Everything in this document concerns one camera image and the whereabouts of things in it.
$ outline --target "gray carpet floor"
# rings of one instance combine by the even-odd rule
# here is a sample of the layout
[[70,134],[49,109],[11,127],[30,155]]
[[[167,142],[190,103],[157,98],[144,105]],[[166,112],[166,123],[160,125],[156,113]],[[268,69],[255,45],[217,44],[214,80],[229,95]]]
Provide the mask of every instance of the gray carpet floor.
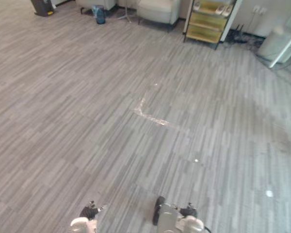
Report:
[[0,0],[0,233],[154,233],[156,198],[213,233],[291,233],[291,83],[250,51],[75,2]]

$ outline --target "metal stand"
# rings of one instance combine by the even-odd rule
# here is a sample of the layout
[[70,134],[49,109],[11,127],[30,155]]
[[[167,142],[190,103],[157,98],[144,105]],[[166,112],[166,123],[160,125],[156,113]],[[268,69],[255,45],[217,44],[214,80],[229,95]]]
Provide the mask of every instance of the metal stand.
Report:
[[131,20],[129,19],[128,13],[127,13],[127,0],[125,0],[125,15],[117,18],[117,19],[124,19],[126,18],[128,20],[129,23],[131,23]]

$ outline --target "white armchair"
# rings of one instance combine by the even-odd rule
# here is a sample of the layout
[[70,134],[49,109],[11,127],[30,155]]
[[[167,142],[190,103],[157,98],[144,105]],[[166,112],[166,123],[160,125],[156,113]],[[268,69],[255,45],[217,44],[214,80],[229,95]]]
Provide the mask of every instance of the white armchair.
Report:
[[137,15],[151,21],[174,25],[179,18],[181,0],[140,0]]
[[76,4],[81,8],[82,14],[84,8],[91,9],[93,5],[102,5],[106,10],[110,10],[115,6],[115,0],[76,0]]

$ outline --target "yellow shelf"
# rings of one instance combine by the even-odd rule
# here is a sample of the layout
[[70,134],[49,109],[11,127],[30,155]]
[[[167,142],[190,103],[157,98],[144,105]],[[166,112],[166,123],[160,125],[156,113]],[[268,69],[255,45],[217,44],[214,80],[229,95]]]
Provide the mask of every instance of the yellow shelf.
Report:
[[225,16],[218,15],[215,13],[215,11],[221,5],[228,6],[228,4],[224,4],[223,2],[219,2],[219,1],[200,1],[200,9],[198,10],[198,12],[208,14],[208,15],[213,15],[216,17],[226,18]]
[[226,18],[216,18],[192,12],[189,25],[222,32],[226,25]]
[[189,25],[186,36],[191,39],[201,40],[210,43],[218,43],[221,37],[221,32],[205,29]]

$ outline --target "trash can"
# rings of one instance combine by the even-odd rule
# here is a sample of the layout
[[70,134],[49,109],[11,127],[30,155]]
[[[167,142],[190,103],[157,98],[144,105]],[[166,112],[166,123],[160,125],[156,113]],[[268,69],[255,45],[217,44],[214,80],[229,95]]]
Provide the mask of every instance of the trash can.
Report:
[[31,0],[35,14],[38,16],[50,16],[54,13],[54,9],[50,0]]

